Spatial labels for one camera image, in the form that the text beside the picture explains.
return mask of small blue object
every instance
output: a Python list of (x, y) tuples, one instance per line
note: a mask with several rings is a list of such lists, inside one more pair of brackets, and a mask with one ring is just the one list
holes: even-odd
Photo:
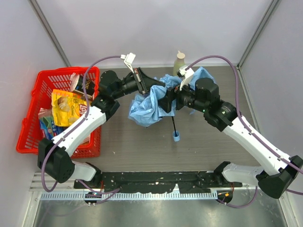
[(43, 138), (47, 138), (48, 140), (64, 131), (63, 127), (55, 125), (52, 116), (41, 117), (39, 123)]
[[(200, 67), (194, 73), (194, 77), (189, 83), (192, 89), (195, 89), (195, 83), (200, 78), (210, 78), (216, 82), (215, 79), (206, 71), (206, 69)], [(165, 83), (165, 87), (154, 85), (151, 87), (149, 95), (143, 96), (136, 94), (134, 100), (131, 102), (128, 118), (135, 121), (138, 125), (148, 127), (160, 121), (162, 117), (175, 116), (175, 100), (172, 102), (171, 111), (169, 113), (165, 112), (161, 107), (158, 106), (158, 100), (165, 96), (167, 88), (175, 87), (181, 83), (182, 79), (166, 74), (160, 79), (160, 81)]]
[(180, 134), (179, 134), (179, 131), (173, 131), (172, 132), (172, 137), (174, 138), (174, 141), (175, 142), (178, 142), (179, 140), (180, 140)]

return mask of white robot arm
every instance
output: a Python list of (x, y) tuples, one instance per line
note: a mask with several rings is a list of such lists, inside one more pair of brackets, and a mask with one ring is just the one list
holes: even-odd
[[(83, 115), (66, 131), (54, 137), (53, 140), (43, 139), (39, 143), (38, 166), (42, 168), (42, 163), (50, 149), (61, 141), (50, 158), (47, 159), (45, 166), (45, 172), (59, 183), (63, 183), (69, 178), (91, 182), (92, 185), (100, 182), (100, 170), (98, 168), (91, 164), (78, 163), (70, 159), (76, 148), (92, 131), (104, 124), (116, 112), (119, 107), (117, 98), (135, 91), (146, 94), (153, 85), (165, 86), (164, 83), (146, 76), (140, 68), (133, 69), (131, 63), (126, 63), (132, 72), (122, 80), (113, 71), (106, 71), (102, 74), (99, 94), (92, 102), (86, 116)], [(290, 157), (280, 151), (259, 134), (243, 116), (240, 119), (236, 108), (220, 99), (219, 88), (211, 79), (198, 79), (194, 91), (188, 85), (193, 76), (192, 69), (182, 69), (179, 73), (179, 76), (184, 75), (185, 79), (181, 85), (167, 90), (165, 97), (158, 100), (159, 106), (169, 113), (172, 101), (176, 100), (176, 110), (187, 106), (203, 112), (205, 120), (210, 125), (241, 144), (261, 165), (255, 167), (238, 166), (230, 162), (223, 162), (214, 170), (217, 181), (241, 182), (259, 186), (267, 195), (279, 198), (298, 173), (281, 159), (289, 160), (298, 168), (303, 166), (303, 160), (298, 156)], [(247, 130), (241, 121), (244, 121), (250, 130)], [(279, 157), (274, 156), (262, 145), (252, 135), (253, 133), (273, 149)]]

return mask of cable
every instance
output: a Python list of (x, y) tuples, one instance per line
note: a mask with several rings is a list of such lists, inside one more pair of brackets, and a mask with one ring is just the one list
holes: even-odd
[(293, 191), (293, 190), (290, 190), (290, 189), (286, 189), (287, 192), (290, 192), (290, 193), (293, 193), (293, 194), (296, 194), (296, 195), (303, 195), (303, 192), (297, 192), (297, 191)]
[[(107, 200), (109, 200), (110, 198), (112, 198), (118, 191), (114, 192), (113, 194), (111, 194), (110, 196), (108, 196), (106, 199), (104, 199), (104, 200), (102, 200), (102, 201), (99, 201), (99, 202), (96, 202), (95, 205), (97, 205), (97, 204), (102, 204), (102, 203), (106, 202)], [(69, 212), (69, 213), (67, 213), (67, 214), (54, 214), (54, 213), (52, 213), (52, 212), (49, 211), (50, 208), (51, 208), (51, 206), (48, 206), (48, 208), (46, 209), (44, 215), (42, 216), (42, 218), (41, 218), (41, 220), (40, 220), (39, 227), (42, 226), (42, 224), (43, 224), (43, 222), (44, 222), (44, 219), (45, 219), (47, 213), (49, 213), (49, 214), (52, 215), (52, 216), (56, 216), (56, 217), (66, 217), (66, 216), (72, 214), (73, 212), (75, 212), (75, 211), (77, 211), (77, 210), (79, 210), (80, 208), (85, 207), (85, 206), (87, 206), (87, 204), (83, 204), (83, 205), (81, 205), (81, 206), (79, 206), (79, 207), (73, 209), (71, 212)]]
[[(291, 166), (292, 168), (294, 168), (296, 171), (298, 171), (299, 173), (303, 174), (303, 170), (301, 170), (300, 168), (298, 168), (297, 166), (295, 166), (294, 164), (292, 164), (291, 162), (287, 161), (284, 158), (281, 158), (280, 155), (278, 153), (276, 153), (270, 146), (268, 146), (259, 136), (257, 136), (255, 133), (252, 132), (252, 130), (248, 127), (248, 125), (243, 121), (241, 113), (240, 113), (240, 105), (239, 105), (239, 80), (238, 80), (238, 72), (237, 69), (233, 66), (233, 64), (225, 57), (222, 57), (220, 55), (209, 55), (203, 58), (198, 59), (197, 61), (191, 63), (186, 70), (188, 70), (189, 68), (193, 67), (195, 64), (197, 64), (198, 62), (205, 60), (205, 59), (209, 59), (209, 58), (220, 58), (224, 61), (226, 61), (230, 67), (232, 68), (232, 71), (235, 75), (235, 80), (236, 80), (236, 109), (237, 109), (237, 115), (239, 120), (241, 121), (242, 125), (244, 126), (245, 129), (247, 129), (247, 131), (249, 131), (249, 133), (252, 134), (253, 137), (256, 138), (257, 141), (259, 141), (265, 148), (267, 148), (274, 156), (276, 156), (277, 158), (281, 159), (283, 162), (285, 162), (286, 164), (288, 164), (289, 166)], [(295, 192), (292, 190), (287, 190), (288, 192), (291, 193), (295, 193), (295, 194), (299, 194), (299, 195), (303, 195), (303, 192)]]
[(91, 189), (90, 187), (88, 187), (82, 180), (78, 179), (77, 181), (79, 181), (84, 187), (89, 189), (91, 192), (97, 193), (99, 195), (106, 195), (106, 194), (110, 194), (110, 193), (116, 193), (117, 191), (120, 190), (119, 188), (117, 188), (117, 189), (114, 189), (113, 191), (110, 191), (110, 192), (98, 192), (98, 191), (95, 191), (95, 190)]
[[(85, 80), (86, 80), (86, 76), (89, 72), (89, 70), (94, 66), (96, 65), (97, 63), (101, 62), (101, 61), (104, 61), (104, 60), (107, 60), (107, 59), (111, 59), (111, 58), (120, 58), (121, 56), (120, 55), (114, 55), (114, 56), (109, 56), (109, 57), (105, 57), (105, 58), (101, 58), (99, 59), (98, 61), (94, 62), (91, 66), (89, 66), (89, 68), (85, 71), (84, 73), (84, 76), (83, 76), (83, 84), (85, 84)], [(53, 185), (53, 187), (51, 189), (48, 189), (46, 187), (46, 184), (45, 184), (45, 166), (46, 166), (46, 163), (47, 163), (47, 160), (48, 158), (50, 157), (50, 155), (53, 153), (53, 151), (56, 149), (56, 147), (67, 137), (69, 136), (73, 131), (75, 131), (84, 121), (85, 119), (87, 118), (87, 116), (89, 115), (89, 98), (87, 96), (87, 93), (86, 93), (86, 88), (85, 86), (83, 86), (83, 92), (84, 92), (84, 97), (85, 97), (85, 100), (86, 100), (86, 105), (87, 105), (87, 111), (85, 113), (85, 118), (83, 118), (75, 127), (73, 127), (68, 133), (66, 133), (61, 139), (59, 139), (59, 141), (49, 150), (49, 152), (47, 153), (47, 155), (45, 156), (45, 159), (42, 163), (42, 168), (41, 168), (41, 181), (42, 181), (42, 186), (44, 188), (44, 190), (46, 192), (52, 192), (56, 185), (58, 184), (58, 182), (56, 181), (55, 184)]]
[(257, 194), (258, 194), (258, 187), (256, 186), (256, 191), (255, 191), (255, 194), (254, 194), (254, 197), (252, 198), (252, 200), (246, 204), (246, 205), (242, 205), (242, 206), (237, 206), (237, 205), (232, 205), (232, 204), (228, 204), (228, 203), (225, 203), (224, 200), (225, 200), (225, 197), (223, 198), (223, 200), (220, 200), (220, 199), (217, 199), (220, 203), (228, 206), (228, 207), (232, 207), (232, 208), (245, 208), (245, 207), (248, 207), (249, 205), (251, 205), (257, 198)]

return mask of black stick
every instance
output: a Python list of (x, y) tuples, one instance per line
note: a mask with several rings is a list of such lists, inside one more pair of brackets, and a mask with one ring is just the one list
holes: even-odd
[(175, 126), (175, 120), (174, 120), (174, 117), (171, 117), (172, 119), (172, 123), (174, 125), (174, 130), (175, 130), (175, 136), (177, 136), (177, 130), (176, 130), (176, 126)]

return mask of white bracket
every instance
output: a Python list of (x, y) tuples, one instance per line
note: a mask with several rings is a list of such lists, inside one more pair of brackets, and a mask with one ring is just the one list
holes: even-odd
[(121, 55), (121, 59), (124, 59), (124, 64), (127, 66), (127, 68), (129, 68), (132, 73), (134, 73), (134, 70), (132, 68), (132, 63), (134, 61), (134, 58), (136, 57), (136, 55), (134, 53), (129, 53), (128, 55)]
[(239, 166), (230, 163), (223, 169), (222, 175), (229, 182), (241, 182), (258, 186), (256, 176), (263, 170), (261, 166)]
[(188, 70), (185, 70), (187, 66), (180, 68), (179, 72), (180, 74), (184, 77), (184, 79), (182, 80), (181, 84), (180, 84), (180, 91), (182, 91), (182, 87), (189, 84), (190, 81), (193, 79), (194, 77), (194, 71), (192, 68), (189, 68)]

